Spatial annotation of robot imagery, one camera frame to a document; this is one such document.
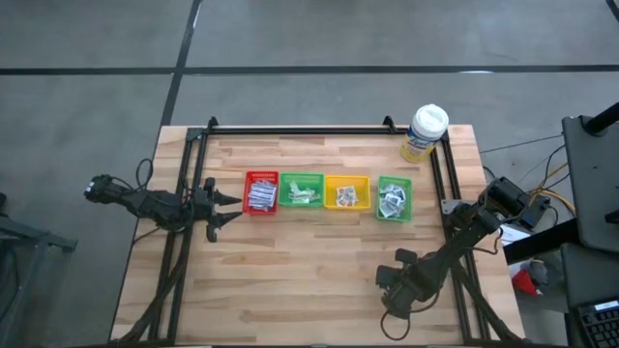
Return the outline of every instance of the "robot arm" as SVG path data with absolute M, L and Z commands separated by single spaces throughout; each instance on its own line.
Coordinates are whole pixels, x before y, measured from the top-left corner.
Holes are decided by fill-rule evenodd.
M 241 199 L 221 194 L 215 189 L 215 179 L 207 178 L 204 188 L 192 192 L 191 198 L 183 201 L 180 194 L 165 190 L 132 189 L 113 182 L 103 174 L 94 177 L 84 191 L 86 199 L 95 203 L 116 203 L 138 218 L 149 218 L 157 226 L 173 232 L 182 231 L 189 222 L 207 220 L 207 239 L 217 241 L 216 229 L 242 214 L 241 212 L 220 214 L 217 205 L 241 202 Z
M 449 225 L 457 232 L 444 246 L 422 258 L 418 258 L 413 251 L 397 250 L 396 260 L 402 262 L 402 268 L 378 266 L 376 271 L 376 284 L 385 290 L 381 301 L 387 312 L 397 318 L 408 319 L 415 311 L 411 310 L 413 302 L 425 302 L 436 296 L 443 286 L 449 269 L 458 264 L 457 260 L 483 237 L 496 231 L 504 221 L 519 218 L 530 199 L 526 192 L 508 179 L 494 180 L 475 204 L 460 202 L 448 216 Z M 461 266 L 457 269 L 458 272 L 455 272 L 456 276 L 466 276 L 466 272 L 460 269 Z M 471 292 L 475 291 L 475 288 L 467 287 L 467 290 Z M 485 301 L 483 296 L 474 298 Z M 487 303 L 481 305 L 481 308 L 491 310 Z

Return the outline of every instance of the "yellow bin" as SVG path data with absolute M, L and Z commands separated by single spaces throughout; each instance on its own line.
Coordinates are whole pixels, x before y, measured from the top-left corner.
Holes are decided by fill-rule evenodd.
M 336 203 L 338 197 L 337 188 L 355 187 L 357 204 L 352 207 L 339 207 Z M 325 199 L 324 205 L 328 209 L 361 210 L 371 206 L 369 197 L 369 177 L 365 176 L 341 176 L 325 175 Z

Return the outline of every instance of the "green bin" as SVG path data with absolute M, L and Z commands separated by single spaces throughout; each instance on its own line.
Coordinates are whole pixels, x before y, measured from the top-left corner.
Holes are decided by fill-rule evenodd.
M 404 189 L 406 202 L 401 217 L 383 217 L 380 213 L 380 189 L 388 185 L 396 185 Z M 378 177 L 378 188 L 376 189 L 376 217 L 388 221 L 408 222 L 413 218 L 413 182 L 410 179 L 390 176 Z
M 299 189 L 313 189 L 320 198 L 311 201 L 308 204 L 292 203 L 292 199 L 288 197 L 290 191 L 290 183 L 295 182 Z M 324 174 L 318 173 L 281 173 L 280 174 L 280 196 L 278 202 L 283 206 L 292 207 L 322 207 L 324 199 Z

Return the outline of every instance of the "disinfecting wipes container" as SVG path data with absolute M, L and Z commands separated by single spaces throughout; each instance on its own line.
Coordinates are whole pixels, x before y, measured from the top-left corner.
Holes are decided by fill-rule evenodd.
M 434 104 L 417 110 L 400 146 L 402 156 L 408 161 L 425 160 L 449 126 L 447 112 Z

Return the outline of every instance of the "black cable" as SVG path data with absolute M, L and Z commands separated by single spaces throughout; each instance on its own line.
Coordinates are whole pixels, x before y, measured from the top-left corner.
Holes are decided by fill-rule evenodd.
M 190 220 L 188 220 L 187 226 L 191 226 L 194 223 L 193 203 L 190 202 L 190 204 L 191 204 L 192 214 L 191 214 Z M 153 316 L 155 316 L 158 310 L 160 310 L 160 308 L 163 306 L 165 298 L 167 297 L 169 292 L 172 290 L 172 287 L 178 282 L 180 276 L 184 272 L 187 271 L 188 261 L 189 261 L 188 255 L 183 255 L 183 254 L 178 255 L 174 268 L 172 269 L 172 271 L 170 272 L 170 275 L 165 280 L 165 283 L 162 287 L 162 292 L 159 295 L 155 296 L 153 301 L 151 301 L 148 304 L 148 307 L 146 308 L 144 313 L 142 313 L 142 316 L 135 323 L 133 323 L 132 328 L 127 333 L 125 333 L 125 335 L 122 336 L 118 341 L 124 342 L 124 341 L 139 340 L 144 335 L 144 332 L 146 331 L 146 329 L 148 328 L 148 326 L 153 320 Z
M 494 175 L 494 173 L 490 170 L 490 168 L 486 167 L 485 165 L 482 166 L 482 168 L 488 172 L 488 174 L 490 174 L 492 176 L 492 180 L 496 179 L 496 175 Z
M 195 192 L 195 189 L 190 188 L 190 187 L 187 185 L 187 178 L 183 178 L 183 180 L 181 180 L 181 186 L 183 187 L 183 189 L 185 189 L 185 190 L 187 190 L 187 191 L 189 191 L 189 192 Z
M 144 163 L 148 163 L 148 173 L 146 174 L 146 182 L 144 182 L 144 184 L 142 184 L 142 182 L 139 180 L 139 172 L 140 169 L 142 169 L 142 164 Z M 148 186 L 148 183 L 150 183 L 151 179 L 153 178 L 153 162 L 151 161 L 151 159 L 142 159 L 138 164 L 137 167 L 135 168 L 135 182 L 137 183 L 137 188 L 133 188 L 129 183 L 127 183 L 126 181 L 124 181 L 123 179 L 117 178 L 117 177 L 112 177 L 112 180 L 117 180 L 121 183 L 123 183 L 127 189 L 127 191 L 121 193 L 121 195 L 125 195 L 125 194 L 130 194 L 130 193 L 135 193 L 138 191 L 141 191 L 143 189 L 146 189 L 146 187 Z
M 546 190 L 549 190 L 550 192 L 554 193 L 554 194 L 558 194 L 557 192 L 553 191 L 552 189 L 548 189 L 545 188 Z M 559 201 L 561 202 L 561 204 L 563 204 L 563 206 L 568 210 L 568 212 L 570 212 L 570 215 L 572 216 L 572 218 L 575 218 L 576 215 L 574 214 L 574 212 L 572 211 L 572 209 L 562 200 L 559 199 Z
M 563 134 L 558 134 L 558 135 L 553 135 L 553 136 L 547 136 L 547 137 L 543 137 L 543 138 L 539 138 L 539 139 L 535 139 L 535 140 L 524 141 L 524 142 L 517 143 L 517 144 L 513 144 L 513 145 L 507 145 L 507 146 L 501 146 L 501 147 L 494 148 L 494 149 L 483 150 L 483 151 L 480 151 L 480 154 L 485 154 L 485 153 L 489 153 L 489 152 L 492 152 L 492 151 L 498 151 L 498 150 L 510 149 L 510 148 L 513 148 L 513 147 L 516 147 L 516 146 L 522 146 L 522 145 L 532 144 L 532 143 L 535 143 L 535 142 L 538 142 L 538 141 L 544 141 L 544 140 L 554 139 L 554 138 L 557 138 L 557 137 L 559 137 L 559 136 L 563 136 Z
M 476 247 L 476 246 L 471 246 L 471 247 L 467 247 L 467 248 L 471 249 L 471 250 L 476 250 L 476 251 L 481 251 L 481 252 L 489 253 L 490 255 L 496 255 L 496 254 L 499 253 L 498 243 L 499 243 L 499 240 L 501 239 L 501 237 L 503 237 L 503 227 L 499 227 L 499 235 L 494 239 L 494 251 L 490 251 L 490 250 L 484 249 L 482 247 Z
M 545 181 L 548 180 L 548 170 L 550 168 L 550 162 L 552 161 L 552 157 L 558 153 L 559 151 L 561 151 L 561 149 L 563 149 L 565 147 L 564 145 L 559 146 L 556 150 L 554 150 L 552 152 L 552 154 L 550 154 L 550 156 L 548 157 L 548 160 L 545 163 L 545 175 L 544 175 L 544 179 L 542 180 L 542 183 L 539 185 L 540 188 L 543 188 L 545 185 Z
M 9 301 L 7 306 L 2 310 L 2 314 L 0 314 L 0 323 L 2 323 L 4 318 L 7 316 L 7 313 L 9 313 L 9 309 L 11 309 L 11 307 L 13 306 L 13 302 L 15 301 L 15 298 L 17 297 L 17 294 L 19 293 L 19 287 L 21 286 L 19 285 L 19 267 L 17 266 L 17 254 L 15 253 L 15 248 L 9 245 L 8 253 L 13 257 L 13 268 L 14 268 L 14 274 L 15 274 L 15 291 L 13 292 L 13 295 L 11 296 L 11 300 Z
M 393 340 L 393 341 L 401 341 L 403 339 L 405 339 L 408 336 L 408 333 L 410 332 L 410 314 L 413 313 L 421 313 L 425 310 L 428 310 L 430 308 L 432 308 L 434 305 L 436 305 L 436 302 L 438 302 L 438 296 L 441 294 L 441 291 L 438 290 L 438 292 L 436 293 L 436 295 L 434 296 L 434 299 L 432 300 L 432 302 L 424 307 L 418 308 L 418 309 L 411 309 L 408 311 L 408 318 L 406 319 L 406 331 L 404 332 L 404 334 L 400 337 L 392 337 L 390 336 L 387 331 L 385 330 L 385 318 L 387 318 L 387 314 L 389 314 L 389 310 L 385 311 L 385 314 L 383 314 L 382 318 L 380 318 L 380 330 L 383 332 L 383 334 Z
M 135 243 L 137 243 L 137 241 L 141 240 L 142 238 L 148 237 L 148 236 L 152 235 L 153 233 L 155 233 L 155 232 L 157 232 L 157 231 L 159 231 L 159 230 L 161 230 L 161 229 L 162 229 L 161 227 L 157 227 L 157 228 L 155 228 L 154 230 L 149 231 L 149 232 L 146 232 L 146 233 L 144 233 L 143 235 L 141 235 L 141 236 L 139 236 L 139 237 L 135 238 L 135 239 L 133 240 L 132 246 L 134 246 L 134 245 L 135 245 Z
M 554 212 L 554 223 L 552 226 L 556 226 L 559 223 L 559 212 L 553 206 L 548 206 L 548 208 Z
M 563 178 L 559 179 L 556 183 L 554 183 L 554 184 L 552 184 L 552 185 L 550 185 L 548 187 L 545 187 L 543 189 L 550 189 L 550 188 L 556 186 L 557 184 L 561 183 L 562 181 L 568 179 L 569 176 L 570 176 L 570 173 L 566 174 Z

